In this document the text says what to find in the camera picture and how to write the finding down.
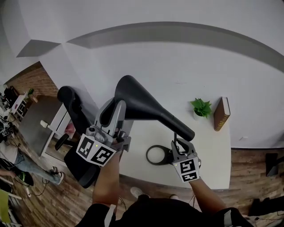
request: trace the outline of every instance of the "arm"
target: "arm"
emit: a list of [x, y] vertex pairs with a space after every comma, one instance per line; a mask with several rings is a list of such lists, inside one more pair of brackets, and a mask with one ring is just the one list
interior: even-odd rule
[[117, 205], [119, 199], [119, 156], [116, 153], [101, 168], [93, 191], [93, 204]]
[[0, 169], [0, 176], [10, 176], [12, 178], [15, 178], [16, 174], [13, 171]]
[[214, 215], [218, 211], [226, 209], [225, 203], [213, 192], [200, 178], [190, 181], [192, 190], [203, 213]]

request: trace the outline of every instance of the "brown book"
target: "brown book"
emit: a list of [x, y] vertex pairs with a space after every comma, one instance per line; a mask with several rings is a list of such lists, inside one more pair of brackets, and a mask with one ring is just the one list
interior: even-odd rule
[[229, 116], [231, 115], [227, 97], [221, 97], [219, 104], [214, 112], [214, 129], [220, 131]]

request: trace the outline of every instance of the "white desk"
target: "white desk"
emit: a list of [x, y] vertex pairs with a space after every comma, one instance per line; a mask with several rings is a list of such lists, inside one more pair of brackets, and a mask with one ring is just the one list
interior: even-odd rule
[[63, 160], [59, 160], [55, 157], [53, 157], [52, 155], [46, 153], [48, 145], [50, 143], [50, 141], [52, 140], [53, 136], [55, 134], [59, 135], [60, 137], [64, 135], [64, 131], [67, 127], [67, 125], [69, 124], [71, 118], [69, 113], [67, 112], [64, 104], [61, 105], [60, 109], [58, 110], [57, 114], [55, 115], [55, 117], [53, 118], [51, 124], [50, 124], [50, 130], [52, 130], [52, 133], [50, 134], [43, 152], [42, 152], [42, 156], [50, 159], [51, 161], [58, 163], [60, 165], [66, 166], [65, 162]]
[[12, 110], [11, 110], [11, 112], [12, 112], [12, 114], [15, 114], [16, 112], [17, 112], [17, 114], [21, 117], [21, 118], [23, 118], [24, 116], [23, 116], [23, 109], [24, 109], [24, 107], [25, 107], [25, 105], [26, 105], [26, 102], [25, 102], [25, 99], [26, 98], [26, 94], [24, 94], [24, 95], [22, 95], [22, 94], [20, 94], [19, 96], [18, 96], [18, 98], [16, 99], [16, 101], [15, 101], [15, 103], [13, 104], [13, 106], [12, 106]]
[[[211, 189], [229, 188], [231, 173], [231, 143], [229, 122], [216, 132], [212, 116], [203, 122], [193, 119], [186, 110], [168, 110], [195, 132], [191, 141], [201, 159], [200, 175]], [[190, 188], [183, 183], [172, 165], [155, 166], [147, 162], [146, 151], [152, 145], [171, 148], [174, 133], [158, 121], [134, 121], [129, 152], [120, 160], [120, 173], [157, 184]]]

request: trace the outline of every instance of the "person's leg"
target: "person's leg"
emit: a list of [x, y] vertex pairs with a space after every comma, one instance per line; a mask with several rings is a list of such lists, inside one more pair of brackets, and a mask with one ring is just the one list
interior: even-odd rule
[[22, 156], [17, 158], [18, 160], [22, 161], [20, 161], [18, 164], [15, 162], [15, 165], [19, 170], [22, 170], [24, 172], [34, 173], [55, 184], [60, 183], [61, 176], [59, 174], [54, 175], [48, 173], [47, 171], [39, 167], [29, 156], [25, 155], [24, 153], [22, 154], [18, 153], [18, 155]]

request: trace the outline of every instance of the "green plant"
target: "green plant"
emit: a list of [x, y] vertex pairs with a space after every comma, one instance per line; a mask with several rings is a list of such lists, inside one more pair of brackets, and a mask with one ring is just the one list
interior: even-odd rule
[[211, 114], [211, 103], [210, 101], [208, 102], [203, 102], [201, 98], [195, 99], [195, 101], [190, 102], [194, 106], [194, 112], [201, 117], [208, 117]]
[[31, 95], [32, 93], [34, 93], [34, 89], [30, 88], [30, 90], [28, 90], [28, 95]]

